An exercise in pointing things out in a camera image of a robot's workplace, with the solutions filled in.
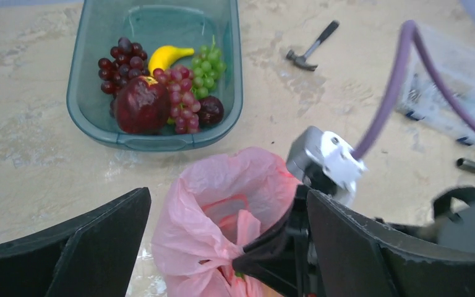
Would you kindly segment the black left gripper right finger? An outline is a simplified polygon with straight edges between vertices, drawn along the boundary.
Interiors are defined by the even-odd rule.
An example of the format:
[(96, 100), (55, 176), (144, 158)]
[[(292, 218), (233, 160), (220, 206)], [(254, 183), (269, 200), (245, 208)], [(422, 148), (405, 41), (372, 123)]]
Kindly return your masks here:
[(307, 211), (327, 296), (475, 296), (475, 253), (406, 235), (319, 191)]

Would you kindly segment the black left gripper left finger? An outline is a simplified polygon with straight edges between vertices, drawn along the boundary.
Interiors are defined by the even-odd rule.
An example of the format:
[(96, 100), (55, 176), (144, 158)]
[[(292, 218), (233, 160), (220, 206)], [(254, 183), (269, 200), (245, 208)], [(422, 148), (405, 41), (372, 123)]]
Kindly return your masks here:
[(140, 187), (0, 244), (0, 296), (124, 296), (151, 207)]

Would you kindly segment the pink plastic bag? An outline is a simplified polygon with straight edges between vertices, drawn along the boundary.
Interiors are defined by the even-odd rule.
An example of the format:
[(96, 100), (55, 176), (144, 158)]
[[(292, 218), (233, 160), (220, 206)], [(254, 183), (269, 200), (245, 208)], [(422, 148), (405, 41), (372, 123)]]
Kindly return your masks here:
[(231, 263), (285, 214), (297, 185), (281, 157), (257, 147), (186, 168), (152, 237), (168, 296), (262, 296), (261, 283)]

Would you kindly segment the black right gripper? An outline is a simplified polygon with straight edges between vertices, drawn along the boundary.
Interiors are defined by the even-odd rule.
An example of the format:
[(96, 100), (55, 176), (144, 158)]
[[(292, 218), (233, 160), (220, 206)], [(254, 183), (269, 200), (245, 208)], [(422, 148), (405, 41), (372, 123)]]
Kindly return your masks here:
[(475, 187), (449, 189), (432, 201), (433, 221), (423, 226), (375, 221), (446, 248), (475, 254)]

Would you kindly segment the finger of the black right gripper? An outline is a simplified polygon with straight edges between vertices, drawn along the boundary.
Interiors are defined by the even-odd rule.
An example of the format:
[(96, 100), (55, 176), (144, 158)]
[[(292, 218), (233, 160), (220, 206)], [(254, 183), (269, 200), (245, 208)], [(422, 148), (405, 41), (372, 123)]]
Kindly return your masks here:
[(282, 296), (323, 296), (307, 214), (310, 188), (300, 184), (286, 213), (265, 233), (243, 247), (233, 269), (261, 281)]

